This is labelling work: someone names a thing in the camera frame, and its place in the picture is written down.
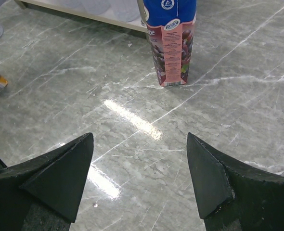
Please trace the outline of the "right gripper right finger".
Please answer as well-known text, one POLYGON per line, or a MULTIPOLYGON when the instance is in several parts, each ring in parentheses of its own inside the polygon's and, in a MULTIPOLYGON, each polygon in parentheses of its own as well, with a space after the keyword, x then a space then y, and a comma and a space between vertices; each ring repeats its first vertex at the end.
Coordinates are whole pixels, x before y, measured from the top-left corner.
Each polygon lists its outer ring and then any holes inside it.
POLYGON ((284 231, 284 176, 247 165, 189 133, 187 158, 208 231, 284 231))

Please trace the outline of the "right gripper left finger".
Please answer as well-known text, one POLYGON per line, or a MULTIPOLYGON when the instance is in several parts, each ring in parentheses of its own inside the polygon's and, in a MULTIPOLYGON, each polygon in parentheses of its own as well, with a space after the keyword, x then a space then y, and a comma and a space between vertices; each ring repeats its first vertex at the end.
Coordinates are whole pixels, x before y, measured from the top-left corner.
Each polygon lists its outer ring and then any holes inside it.
POLYGON ((0 231, 69 230, 93 150, 93 134, 88 132, 11 167, 0 159, 0 231))

